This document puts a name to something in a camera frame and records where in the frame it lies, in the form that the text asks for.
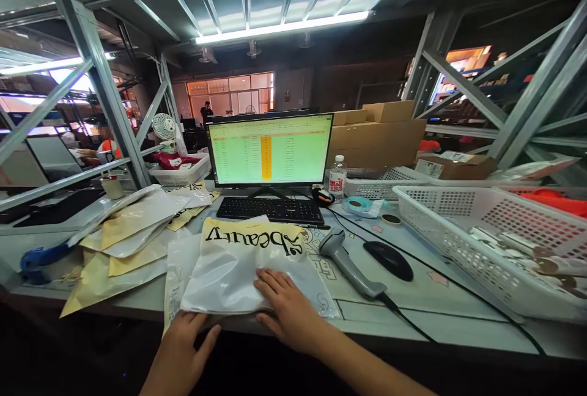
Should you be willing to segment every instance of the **red bag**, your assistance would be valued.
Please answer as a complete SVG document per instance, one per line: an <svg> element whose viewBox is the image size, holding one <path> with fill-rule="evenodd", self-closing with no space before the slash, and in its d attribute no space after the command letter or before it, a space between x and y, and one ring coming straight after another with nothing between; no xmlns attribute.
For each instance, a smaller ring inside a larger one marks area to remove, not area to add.
<svg viewBox="0 0 587 396"><path fill-rule="evenodd" d="M153 153L155 161L159 163L161 170L177 170L182 164L197 164L200 158L180 156L178 153Z"/></svg>

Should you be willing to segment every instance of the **fluorescent light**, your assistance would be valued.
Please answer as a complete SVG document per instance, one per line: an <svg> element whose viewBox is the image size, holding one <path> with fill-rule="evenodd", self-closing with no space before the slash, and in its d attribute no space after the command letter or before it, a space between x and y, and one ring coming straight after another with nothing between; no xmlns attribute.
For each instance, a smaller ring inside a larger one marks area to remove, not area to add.
<svg viewBox="0 0 587 396"><path fill-rule="evenodd" d="M115 57L110 53L104 53L106 60L112 60ZM62 69L81 64L83 60L81 57L74 57L70 59L55 60L52 62L36 63L26 66L17 66L8 69L0 69L0 74L4 76L27 75L33 72L41 72L53 69Z"/></svg>
<svg viewBox="0 0 587 396"><path fill-rule="evenodd" d="M344 23L352 23L365 20L369 11L362 11L350 14L341 14L333 17L323 17L318 19L284 23L274 26L264 26L254 29L245 29L244 31L224 32L222 34L205 35L196 37L197 45L211 45L213 43L226 42L228 40L253 39L263 35L278 34L283 32L303 31L311 28L326 28Z"/></svg>

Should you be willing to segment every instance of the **computer mouse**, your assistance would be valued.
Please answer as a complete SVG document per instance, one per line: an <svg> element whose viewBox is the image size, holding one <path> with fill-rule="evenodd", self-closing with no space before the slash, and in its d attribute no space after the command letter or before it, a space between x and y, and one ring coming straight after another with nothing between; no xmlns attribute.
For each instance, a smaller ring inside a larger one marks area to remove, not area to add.
<svg viewBox="0 0 587 396"><path fill-rule="evenodd" d="M385 269L403 281L412 281L414 271L403 255L397 252L388 244L379 241L363 243L363 247L373 256Z"/></svg>

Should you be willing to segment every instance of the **white plastic basket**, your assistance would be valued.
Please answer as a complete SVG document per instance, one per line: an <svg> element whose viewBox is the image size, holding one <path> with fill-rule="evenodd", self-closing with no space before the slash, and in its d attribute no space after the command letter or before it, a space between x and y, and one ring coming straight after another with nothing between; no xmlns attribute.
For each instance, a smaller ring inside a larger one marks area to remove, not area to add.
<svg viewBox="0 0 587 396"><path fill-rule="evenodd" d="M472 186L472 187L493 187L493 186L518 186L518 185L540 185L540 181L496 181L496 180L444 180L434 179L428 175L409 169L408 167L396 167L393 169L395 175L402 174L403 179L415 179L425 181L425 185L433 186Z"/></svg>
<svg viewBox="0 0 587 396"><path fill-rule="evenodd" d="M163 186L186 186L193 184L210 171L210 155L208 153L193 153L188 156L200 158L200 162L192 165L188 170L162 170L158 166L149 170Z"/></svg>
<svg viewBox="0 0 587 396"><path fill-rule="evenodd" d="M396 185L424 185L424 178L407 178L401 171L404 167L394 167L382 175L378 180L347 179L344 182L344 194L362 196L367 199L385 199L397 202L397 194L393 192Z"/></svg>
<svg viewBox="0 0 587 396"><path fill-rule="evenodd" d="M471 226L513 232L561 257L587 260L587 225L520 196L490 188L396 186L403 219L515 312L587 321L587 300L556 291L470 236Z"/></svg>

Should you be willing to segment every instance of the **white fan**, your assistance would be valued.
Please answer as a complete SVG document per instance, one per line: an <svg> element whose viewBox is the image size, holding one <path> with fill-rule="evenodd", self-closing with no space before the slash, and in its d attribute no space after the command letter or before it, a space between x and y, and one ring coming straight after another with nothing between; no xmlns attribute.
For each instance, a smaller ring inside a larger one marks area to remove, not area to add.
<svg viewBox="0 0 587 396"><path fill-rule="evenodd" d="M157 114L153 117L153 131L155 134L163 139L161 142L165 145L163 152L173 153L175 151L175 121L170 115Z"/></svg>

